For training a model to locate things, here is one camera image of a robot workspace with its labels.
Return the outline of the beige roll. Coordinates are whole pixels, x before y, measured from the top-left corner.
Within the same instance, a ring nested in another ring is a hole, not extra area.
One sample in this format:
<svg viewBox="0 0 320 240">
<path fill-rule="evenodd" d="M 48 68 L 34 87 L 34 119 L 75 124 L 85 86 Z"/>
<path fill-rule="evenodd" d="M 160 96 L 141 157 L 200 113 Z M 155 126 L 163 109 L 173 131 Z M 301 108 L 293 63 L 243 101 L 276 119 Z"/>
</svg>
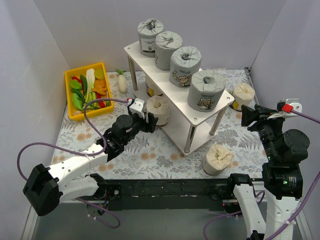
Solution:
<svg viewBox="0 0 320 240">
<path fill-rule="evenodd" d="M 146 93 L 150 96 L 162 96 L 161 90 L 154 84 L 150 77 L 145 76 Z"/>
<path fill-rule="evenodd" d="M 227 168 L 234 158 L 234 154 L 226 147 L 213 144 L 202 160 L 202 169 L 211 176 L 219 175 Z"/>
<path fill-rule="evenodd" d="M 163 96 L 152 96 L 146 103 L 147 113 L 152 113 L 158 118 L 157 126 L 164 126 L 170 120 L 170 103 Z"/>
<path fill-rule="evenodd" d="M 232 92 L 234 102 L 231 107 L 236 111 L 242 111 L 242 105 L 248 106 L 255 97 L 255 90 L 247 83 L 238 84 Z"/>
</svg>

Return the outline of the grey roll with cartoon label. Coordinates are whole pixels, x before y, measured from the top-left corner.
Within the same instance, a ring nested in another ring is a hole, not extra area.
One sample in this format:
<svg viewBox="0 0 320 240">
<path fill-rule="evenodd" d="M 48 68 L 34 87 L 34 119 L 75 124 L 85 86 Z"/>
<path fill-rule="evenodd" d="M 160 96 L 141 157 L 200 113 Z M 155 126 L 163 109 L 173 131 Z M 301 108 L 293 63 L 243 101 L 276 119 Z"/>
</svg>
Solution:
<svg viewBox="0 0 320 240">
<path fill-rule="evenodd" d="M 172 31 L 164 31 L 155 38 L 155 65 L 167 71 L 171 67 L 172 54 L 183 45 L 180 35 Z"/>
</svg>

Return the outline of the grey roll with QR label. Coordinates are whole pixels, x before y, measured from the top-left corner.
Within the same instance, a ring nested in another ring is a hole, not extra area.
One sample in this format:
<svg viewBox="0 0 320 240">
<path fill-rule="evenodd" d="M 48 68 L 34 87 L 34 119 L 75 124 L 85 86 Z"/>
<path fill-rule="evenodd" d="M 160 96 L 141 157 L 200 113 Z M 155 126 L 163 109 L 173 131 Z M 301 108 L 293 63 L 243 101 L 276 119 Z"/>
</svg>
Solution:
<svg viewBox="0 0 320 240">
<path fill-rule="evenodd" d="M 140 53 L 154 58 L 156 52 L 156 37 L 164 31 L 164 25 L 157 18 L 149 18 L 140 22 L 137 28 Z"/>
</svg>

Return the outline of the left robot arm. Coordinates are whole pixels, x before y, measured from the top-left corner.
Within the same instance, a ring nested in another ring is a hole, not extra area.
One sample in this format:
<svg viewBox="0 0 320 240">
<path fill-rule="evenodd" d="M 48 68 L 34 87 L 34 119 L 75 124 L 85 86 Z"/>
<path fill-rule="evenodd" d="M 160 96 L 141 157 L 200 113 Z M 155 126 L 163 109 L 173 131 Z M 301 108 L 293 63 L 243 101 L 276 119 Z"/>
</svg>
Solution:
<svg viewBox="0 0 320 240">
<path fill-rule="evenodd" d="M 81 179 L 78 176 L 119 156 L 139 132 L 153 133 L 157 122 L 158 118 L 152 113 L 148 113 L 146 118 L 136 113 L 118 116 L 103 137 L 80 155 L 47 167 L 43 164 L 35 166 L 23 194 L 39 216 L 45 216 L 60 203 L 78 197 L 103 199 L 107 187 L 101 176 L 91 174 Z"/>
</svg>

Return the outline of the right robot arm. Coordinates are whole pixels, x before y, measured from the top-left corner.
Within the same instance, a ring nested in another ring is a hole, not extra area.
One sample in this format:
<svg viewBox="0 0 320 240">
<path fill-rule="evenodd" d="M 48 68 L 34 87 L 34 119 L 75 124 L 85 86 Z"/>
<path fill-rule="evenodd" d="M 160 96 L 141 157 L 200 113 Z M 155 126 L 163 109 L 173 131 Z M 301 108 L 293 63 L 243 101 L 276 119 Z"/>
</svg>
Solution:
<svg viewBox="0 0 320 240">
<path fill-rule="evenodd" d="M 300 114 L 299 103 L 279 103 L 276 109 L 242 105 L 241 125 L 257 132 L 267 162 L 262 165 L 262 180 L 267 201 L 263 218 L 247 174 L 232 173 L 226 192 L 237 199 L 249 240 L 291 240 L 295 219 L 303 208 L 303 177 L 299 164 L 308 157 L 309 138 L 300 130 L 282 131 L 286 118 Z"/>
</svg>

